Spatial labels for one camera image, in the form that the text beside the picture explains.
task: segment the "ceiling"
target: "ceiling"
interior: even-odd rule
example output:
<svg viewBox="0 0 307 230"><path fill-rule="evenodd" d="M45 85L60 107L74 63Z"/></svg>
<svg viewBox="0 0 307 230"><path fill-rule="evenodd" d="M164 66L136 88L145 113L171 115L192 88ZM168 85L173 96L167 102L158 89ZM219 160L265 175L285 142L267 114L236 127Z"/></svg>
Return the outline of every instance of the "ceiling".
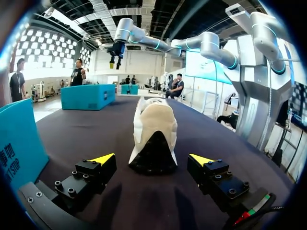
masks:
<svg viewBox="0 0 307 230"><path fill-rule="evenodd" d="M82 39L93 50L99 43L113 43L116 26L129 17L135 25L159 39L184 39L204 31L219 35L221 44L243 35L244 31L225 13L225 9L240 3L249 13L265 12L257 0L51 0L57 16L46 19L44 12L34 15L31 24L64 31Z"/></svg>

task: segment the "black t-shirt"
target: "black t-shirt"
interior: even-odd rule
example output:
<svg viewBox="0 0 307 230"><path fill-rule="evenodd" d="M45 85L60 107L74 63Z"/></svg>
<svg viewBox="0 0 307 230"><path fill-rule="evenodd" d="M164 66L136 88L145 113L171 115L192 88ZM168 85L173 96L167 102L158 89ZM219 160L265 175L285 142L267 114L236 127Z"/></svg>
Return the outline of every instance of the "black t-shirt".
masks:
<svg viewBox="0 0 307 230"><path fill-rule="evenodd" d="M184 88L184 82L181 80L179 82L176 83L176 88L179 88L180 86L182 86L182 89L181 90L178 90L176 92L179 92L181 94L181 92L183 91L183 88Z"/></svg>
<svg viewBox="0 0 307 230"><path fill-rule="evenodd" d="M83 79L81 75L82 68L74 69L71 75L72 82L71 86L82 85Z"/></svg>
<svg viewBox="0 0 307 230"><path fill-rule="evenodd" d="M24 83L25 80L22 73L14 73L11 77L10 88L13 102L23 99L21 87L24 85Z"/></svg>

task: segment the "monitor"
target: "monitor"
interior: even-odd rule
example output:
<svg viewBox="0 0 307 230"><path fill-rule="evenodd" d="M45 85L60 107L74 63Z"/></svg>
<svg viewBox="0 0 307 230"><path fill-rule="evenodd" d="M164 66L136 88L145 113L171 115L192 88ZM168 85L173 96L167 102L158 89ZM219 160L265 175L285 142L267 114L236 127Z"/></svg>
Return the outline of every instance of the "monitor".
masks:
<svg viewBox="0 0 307 230"><path fill-rule="evenodd" d="M215 63L217 76L215 74L215 65L212 60L203 57L199 49L187 50L185 75L232 84L224 74L224 66L219 62Z"/></svg>

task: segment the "screen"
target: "screen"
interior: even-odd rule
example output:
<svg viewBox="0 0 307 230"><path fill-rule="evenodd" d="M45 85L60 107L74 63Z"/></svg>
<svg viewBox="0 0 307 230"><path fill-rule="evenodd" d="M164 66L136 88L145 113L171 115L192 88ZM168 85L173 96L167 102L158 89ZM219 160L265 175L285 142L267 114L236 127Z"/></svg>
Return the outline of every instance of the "screen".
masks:
<svg viewBox="0 0 307 230"><path fill-rule="evenodd" d="M203 57L199 49L187 50L186 54L186 76L204 78L213 81L219 81L226 84L232 84L224 74L224 66L216 63L217 77L215 74L214 62Z"/></svg>
<svg viewBox="0 0 307 230"><path fill-rule="evenodd" d="M294 92L289 99L289 109L292 108L291 123L307 131L307 86L295 82Z"/></svg>

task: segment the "teal box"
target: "teal box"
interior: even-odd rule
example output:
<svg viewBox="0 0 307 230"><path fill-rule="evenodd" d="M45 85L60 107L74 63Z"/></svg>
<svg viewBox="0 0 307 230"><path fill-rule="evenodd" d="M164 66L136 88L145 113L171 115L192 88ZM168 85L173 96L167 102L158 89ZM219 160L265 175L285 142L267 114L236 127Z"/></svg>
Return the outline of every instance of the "teal box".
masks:
<svg viewBox="0 0 307 230"><path fill-rule="evenodd" d="M14 192L28 182L35 183L48 163L38 134L31 99L0 109L0 167Z"/></svg>
<svg viewBox="0 0 307 230"><path fill-rule="evenodd" d="M115 85L80 85L61 89L64 110L101 110L113 101Z"/></svg>
<svg viewBox="0 0 307 230"><path fill-rule="evenodd" d="M139 86L138 85L121 85L121 94L128 94L127 91L130 91L130 94L138 95Z"/></svg>

